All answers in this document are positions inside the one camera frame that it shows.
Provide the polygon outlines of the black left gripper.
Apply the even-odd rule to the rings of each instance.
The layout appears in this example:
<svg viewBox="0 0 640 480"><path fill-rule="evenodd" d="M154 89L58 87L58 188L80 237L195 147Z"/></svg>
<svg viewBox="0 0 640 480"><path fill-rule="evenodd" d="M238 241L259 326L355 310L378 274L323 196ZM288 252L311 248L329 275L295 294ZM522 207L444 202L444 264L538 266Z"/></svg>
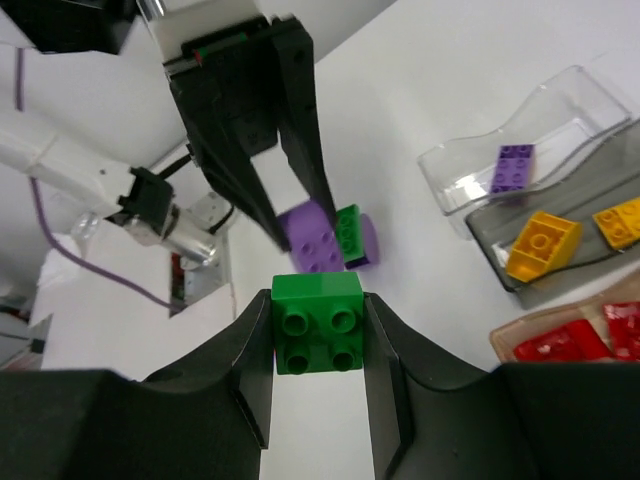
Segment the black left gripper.
<svg viewBox="0 0 640 480"><path fill-rule="evenodd" d="M288 252L290 242L251 161L278 143L274 51L281 146L306 193L334 224L336 207L319 130L314 44L300 20L247 19L204 33L189 28L181 39L162 45L170 91L207 181Z"/></svg>

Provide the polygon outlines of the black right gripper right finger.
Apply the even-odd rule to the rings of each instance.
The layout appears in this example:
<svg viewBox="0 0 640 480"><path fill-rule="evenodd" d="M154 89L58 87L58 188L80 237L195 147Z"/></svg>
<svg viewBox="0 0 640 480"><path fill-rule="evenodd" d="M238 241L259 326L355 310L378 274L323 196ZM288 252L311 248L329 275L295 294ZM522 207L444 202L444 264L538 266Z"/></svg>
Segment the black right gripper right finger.
<svg viewBox="0 0 640 480"><path fill-rule="evenodd" d="M635 479L639 368L506 363L486 372L364 299L364 378L379 479Z"/></svg>

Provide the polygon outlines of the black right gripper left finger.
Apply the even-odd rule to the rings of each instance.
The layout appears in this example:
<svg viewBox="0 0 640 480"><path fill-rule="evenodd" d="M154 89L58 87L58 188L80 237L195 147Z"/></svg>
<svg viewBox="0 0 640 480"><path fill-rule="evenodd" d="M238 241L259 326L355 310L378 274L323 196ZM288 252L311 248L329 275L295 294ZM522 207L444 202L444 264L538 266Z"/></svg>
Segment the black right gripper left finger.
<svg viewBox="0 0 640 480"><path fill-rule="evenodd" d="M268 447L271 293L142 381L110 370L5 372L5 479L255 479Z"/></svg>

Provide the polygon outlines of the purple curved lego piece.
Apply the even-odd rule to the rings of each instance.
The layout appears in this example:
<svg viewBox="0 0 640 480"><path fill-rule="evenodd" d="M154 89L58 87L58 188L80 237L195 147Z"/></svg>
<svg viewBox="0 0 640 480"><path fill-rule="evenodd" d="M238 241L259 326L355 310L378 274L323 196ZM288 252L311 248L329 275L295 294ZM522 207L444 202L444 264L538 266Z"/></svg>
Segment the purple curved lego piece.
<svg viewBox="0 0 640 480"><path fill-rule="evenodd" d="M364 256L345 264L336 239L336 223L313 200L301 203L278 216L290 246L290 257L298 273L327 273L356 270L380 261L377 232L371 218L361 212Z"/></svg>

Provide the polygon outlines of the yellow butterfly lego piece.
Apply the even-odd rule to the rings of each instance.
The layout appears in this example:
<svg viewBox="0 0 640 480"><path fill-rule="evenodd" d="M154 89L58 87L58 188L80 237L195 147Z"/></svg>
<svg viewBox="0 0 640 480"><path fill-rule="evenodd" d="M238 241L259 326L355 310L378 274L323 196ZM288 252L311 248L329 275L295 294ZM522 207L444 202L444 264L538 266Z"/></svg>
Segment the yellow butterfly lego piece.
<svg viewBox="0 0 640 480"><path fill-rule="evenodd" d="M544 211L534 213L514 242L508 276L529 283L566 267L580 246L583 225Z"/></svg>

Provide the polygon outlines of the purple lego brick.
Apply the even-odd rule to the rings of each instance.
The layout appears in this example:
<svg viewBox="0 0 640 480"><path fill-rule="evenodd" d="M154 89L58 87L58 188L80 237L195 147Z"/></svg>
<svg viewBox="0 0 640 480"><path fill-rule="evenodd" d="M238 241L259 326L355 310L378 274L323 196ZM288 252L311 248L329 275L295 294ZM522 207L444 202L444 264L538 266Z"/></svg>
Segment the purple lego brick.
<svg viewBox="0 0 640 480"><path fill-rule="evenodd" d="M495 195L525 189L530 185L534 163L534 144L501 146L489 193Z"/></svg>

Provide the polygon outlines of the yellow lego brick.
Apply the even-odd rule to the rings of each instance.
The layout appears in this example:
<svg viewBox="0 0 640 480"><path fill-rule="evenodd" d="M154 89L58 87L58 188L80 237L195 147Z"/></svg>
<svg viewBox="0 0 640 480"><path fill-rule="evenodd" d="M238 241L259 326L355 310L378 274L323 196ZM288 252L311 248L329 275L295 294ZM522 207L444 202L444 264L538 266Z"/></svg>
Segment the yellow lego brick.
<svg viewBox="0 0 640 480"><path fill-rule="evenodd" d="M639 240L638 197L592 215L606 243L614 250L623 250Z"/></svg>

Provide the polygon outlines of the red lego brick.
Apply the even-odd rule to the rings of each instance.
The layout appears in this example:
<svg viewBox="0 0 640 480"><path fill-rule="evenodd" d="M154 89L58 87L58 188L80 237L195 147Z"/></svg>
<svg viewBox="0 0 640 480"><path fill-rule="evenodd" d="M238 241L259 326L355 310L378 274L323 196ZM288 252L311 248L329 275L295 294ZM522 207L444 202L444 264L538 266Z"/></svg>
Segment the red lego brick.
<svg viewBox="0 0 640 480"><path fill-rule="evenodd" d="M576 362L584 359L567 327L559 327L526 340L514 348L513 354L523 362Z"/></svg>

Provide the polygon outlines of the red flower lego piece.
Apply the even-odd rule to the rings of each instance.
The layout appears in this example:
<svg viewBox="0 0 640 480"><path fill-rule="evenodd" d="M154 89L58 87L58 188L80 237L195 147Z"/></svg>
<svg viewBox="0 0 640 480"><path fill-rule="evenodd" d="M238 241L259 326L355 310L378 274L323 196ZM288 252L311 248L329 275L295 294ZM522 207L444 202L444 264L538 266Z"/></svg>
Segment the red flower lego piece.
<svg viewBox="0 0 640 480"><path fill-rule="evenodd" d="M576 320L566 327L580 347L584 360L639 361L639 303L614 303L602 307L609 334L609 345L587 320Z"/></svg>

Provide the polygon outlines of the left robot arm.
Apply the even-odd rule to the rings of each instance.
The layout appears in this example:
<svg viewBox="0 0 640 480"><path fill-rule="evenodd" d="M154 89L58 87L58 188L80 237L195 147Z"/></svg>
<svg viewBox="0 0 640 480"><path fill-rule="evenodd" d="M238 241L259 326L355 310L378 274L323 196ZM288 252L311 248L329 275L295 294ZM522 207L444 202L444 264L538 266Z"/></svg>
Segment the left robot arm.
<svg viewBox="0 0 640 480"><path fill-rule="evenodd" d="M156 1L5 1L2 11L43 53L120 52L136 17L159 47L186 129L188 157L213 191L284 252L291 241L253 166L281 147L329 219L316 110L313 41L295 17L269 18L252 2L202 1L174 11ZM80 200L139 243L204 263L216 228L178 207L167 174L102 155L21 108L1 117L1 161Z"/></svg>

